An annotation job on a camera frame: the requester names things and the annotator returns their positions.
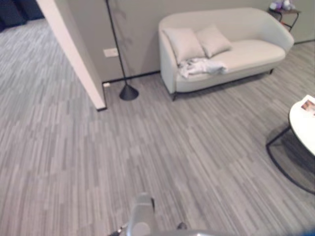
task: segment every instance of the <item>small table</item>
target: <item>small table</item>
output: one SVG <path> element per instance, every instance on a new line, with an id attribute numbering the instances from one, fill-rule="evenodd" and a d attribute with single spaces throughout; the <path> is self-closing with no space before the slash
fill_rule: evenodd
<path id="1" fill-rule="evenodd" d="M 269 12 L 280 15 L 279 22 L 282 23 L 283 25 L 289 27 L 289 28 L 290 28 L 290 29 L 289 29 L 289 32 L 292 30 L 293 26 L 294 26 L 295 23 L 297 22 L 297 19 L 299 18 L 299 15 L 300 15 L 300 13 L 301 13 L 301 11 L 296 10 L 296 9 L 293 9 L 293 10 L 290 10 L 290 11 L 286 11 L 286 10 L 284 10 L 284 9 L 274 9 L 274 10 L 273 10 L 273 9 L 270 9 L 270 8 L 269 8 Z M 288 25 L 288 24 L 286 24 L 286 23 L 284 23 L 284 22 L 281 22 L 281 20 L 282 20 L 282 18 L 283 18 L 283 15 L 286 15 L 286 14 L 296 14 L 296 18 L 295 18 L 295 20 L 294 20 L 294 22 L 293 22 L 292 25 Z"/>
<path id="2" fill-rule="evenodd" d="M 276 167 L 284 174 L 285 177 L 287 177 L 291 182 L 296 184 L 298 187 L 304 189 L 305 191 L 312 193 L 315 195 L 315 191 L 312 191 L 308 188 L 305 188 L 301 184 L 299 184 L 297 181 L 295 181 L 281 166 L 280 164 L 275 160 L 273 157 L 270 146 L 272 143 L 274 143 L 278 138 L 283 136 L 286 132 L 289 130 L 292 130 L 294 135 L 298 138 L 298 140 L 303 144 L 303 146 L 310 152 L 312 156 L 315 157 L 315 116 L 312 116 L 310 114 L 307 114 L 306 111 L 304 111 L 301 106 L 305 103 L 305 99 L 302 101 L 299 101 L 295 103 L 290 112 L 289 112 L 289 126 L 285 128 L 280 134 L 278 134 L 276 137 L 274 137 L 271 141 L 269 141 L 266 144 L 266 149 L 268 151 L 268 154 L 273 161 L 273 163 L 276 165 Z"/>

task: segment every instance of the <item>sofa armrest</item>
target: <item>sofa armrest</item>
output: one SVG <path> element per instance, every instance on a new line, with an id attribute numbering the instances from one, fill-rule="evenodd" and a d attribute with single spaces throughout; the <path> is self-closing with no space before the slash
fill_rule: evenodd
<path id="1" fill-rule="evenodd" d="M 294 44 L 294 39 L 289 31 L 270 15 L 263 24 L 261 39 L 278 45 L 285 50 L 286 54 Z"/>
<path id="2" fill-rule="evenodd" d="M 159 51 L 161 64 L 161 77 L 170 94 L 176 91 L 176 75 L 178 67 L 173 49 L 164 32 L 160 29 L 159 35 Z"/>

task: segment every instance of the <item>black lamp pole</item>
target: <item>black lamp pole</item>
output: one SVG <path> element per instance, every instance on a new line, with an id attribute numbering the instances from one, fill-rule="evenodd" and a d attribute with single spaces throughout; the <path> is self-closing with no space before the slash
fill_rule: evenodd
<path id="1" fill-rule="evenodd" d="M 122 100 L 131 101 L 131 100 L 134 100 L 138 97 L 139 92 L 127 83 L 127 78 L 126 78 L 126 74 L 125 74 L 125 70 L 124 70 L 123 60 L 122 60 L 122 56 L 121 56 L 121 53 L 119 50 L 119 45 L 118 45 L 118 40 L 117 40 L 115 28 L 114 28 L 112 13 L 111 13 L 110 6 L 109 6 L 109 0 L 105 0 L 105 1 L 106 1 L 108 15 L 109 15 L 109 19 L 110 19 L 110 24 L 112 27 L 112 31 L 113 31 L 117 51 L 118 51 L 119 61 L 120 61 L 120 65 L 122 67 L 122 71 L 123 71 L 123 75 L 124 75 L 124 81 L 125 81 L 125 86 L 124 86 L 123 90 L 121 91 L 121 93 L 119 94 L 119 97 Z"/>

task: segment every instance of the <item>white table top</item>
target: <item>white table top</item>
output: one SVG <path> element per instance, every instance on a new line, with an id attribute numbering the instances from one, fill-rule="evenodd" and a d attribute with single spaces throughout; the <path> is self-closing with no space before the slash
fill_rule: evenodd
<path id="1" fill-rule="evenodd" d="M 292 106 L 289 113 L 289 121 L 297 138 L 315 155 L 315 116 L 301 108 L 307 98 L 310 97 L 305 97 L 302 101 Z"/>

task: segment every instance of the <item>white sofa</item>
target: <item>white sofa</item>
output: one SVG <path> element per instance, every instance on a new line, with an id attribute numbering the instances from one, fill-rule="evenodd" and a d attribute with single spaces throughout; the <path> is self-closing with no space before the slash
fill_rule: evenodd
<path id="1" fill-rule="evenodd" d="M 226 74 L 191 75 L 178 73 L 178 66 L 164 28 L 198 31 L 211 23 L 232 42 L 232 49 L 211 59 L 222 61 Z M 170 94 L 191 92 L 272 70 L 293 46 L 291 34 L 268 13 L 255 8 L 186 12 L 170 15 L 159 24 L 161 76 Z"/>

